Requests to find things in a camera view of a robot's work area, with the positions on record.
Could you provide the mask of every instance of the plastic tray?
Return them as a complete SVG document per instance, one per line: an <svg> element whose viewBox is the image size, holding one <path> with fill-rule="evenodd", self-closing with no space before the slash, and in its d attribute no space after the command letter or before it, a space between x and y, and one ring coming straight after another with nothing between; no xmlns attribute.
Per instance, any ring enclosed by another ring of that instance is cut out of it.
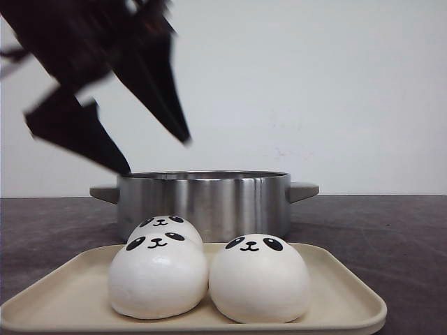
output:
<svg viewBox="0 0 447 335"><path fill-rule="evenodd" d="M312 280L310 309L294 322L238 324L220 314L209 297L192 311L162 320L136 320L109 305L107 273L122 247L79 254L1 307L5 334L373 334L385 322L385 302L326 250L291 244ZM206 244L209 260L223 244Z"/></svg>

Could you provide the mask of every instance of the pot handle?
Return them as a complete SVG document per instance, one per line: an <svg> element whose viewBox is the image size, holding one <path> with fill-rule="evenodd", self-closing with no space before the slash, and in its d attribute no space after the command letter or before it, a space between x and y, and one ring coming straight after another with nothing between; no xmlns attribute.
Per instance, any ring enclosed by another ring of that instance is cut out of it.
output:
<svg viewBox="0 0 447 335"><path fill-rule="evenodd" d="M90 188L93 198L117 204L119 200L119 189L116 186L95 186Z"/></svg>
<svg viewBox="0 0 447 335"><path fill-rule="evenodd" d="M319 192L320 188L318 185L312 183L291 183L291 187L288 190L288 201L293 204L294 202L313 197Z"/></svg>

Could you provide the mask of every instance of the dark countertop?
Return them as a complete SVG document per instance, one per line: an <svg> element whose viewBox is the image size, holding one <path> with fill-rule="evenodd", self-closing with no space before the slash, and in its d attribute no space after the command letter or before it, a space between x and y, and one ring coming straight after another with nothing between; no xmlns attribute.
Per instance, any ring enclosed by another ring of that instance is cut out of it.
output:
<svg viewBox="0 0 447 335"><path fill-rule="evenodd" d="M1 201L1 303L87 249L119 244L115 206ZM330 251L387 303L377 334L447 334L447 196L320 195L292 205L290 242Z"/></svg>

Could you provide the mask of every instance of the black eye patch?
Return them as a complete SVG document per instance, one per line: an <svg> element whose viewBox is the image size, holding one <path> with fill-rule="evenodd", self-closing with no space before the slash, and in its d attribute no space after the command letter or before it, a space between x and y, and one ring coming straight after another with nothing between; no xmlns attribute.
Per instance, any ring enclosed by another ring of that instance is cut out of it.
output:
<svg viewBox="0 0 447 335"><path fill-rule="evenodd" d="M141 243L143 243L145 241L145 239L146 239L146 237L144 237L144 236L134 239L131 243L129 243L127 245L126 250L130 251L130 250L135 249L137 246L139 246Z"/></svg>
<svg viewBox="0 0 447 335"><path fill-rule="evenodd" d="M147 220L144 220L141 224L140 224L140 228L143 228L145 225L147 225L148 223L151 223L155 218L148 218Z"/></svg>
<svg viewBox="0 0 447 335"><path fill-rule="evenodd" d="M267 237L263 241L269 248L271 248L273 250L276 250L276 251L282 250L282 244L279 243L276 239L271 239L271 238Z"/></svg>
<svg viewBox="0 0 447 335"><path fill-rule="evenodd" d="M175 234L174 232L167 232L165 236L177 241L184 241L184 237L182 235Z"/></svg>
<svg viewBox="0 0 447 335"><path fill-rule="evenodd" d="M182 223L184 222L184 220L182 218L179 218L178 216L170 216L169 217L172 221L178 222L178 223Z"/></svg>
<svg viewBox="0 0 447 335"><path fill-rule="evenodd" d="M245 237L238 237L237 239L232 240L230 243L228 243L225 247L225 249L230 249L234 246L237 246L240 242L244 241Z"/></svg>

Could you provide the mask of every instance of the white wall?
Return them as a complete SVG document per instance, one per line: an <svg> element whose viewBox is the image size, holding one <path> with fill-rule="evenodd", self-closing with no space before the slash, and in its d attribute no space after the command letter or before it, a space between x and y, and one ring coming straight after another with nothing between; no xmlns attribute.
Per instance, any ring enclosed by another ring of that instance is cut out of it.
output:
<svg viewBox="0 0 447 335"><path fill-rule="evenodd" d="M93 96L134 172L290 172L322 194L447 194L447 1L178 0L185 148L115 78ZM2 45L14 38L1 26ZM3 197L87 195L114 174L41 141L34 60L1 85Z"/></svg>

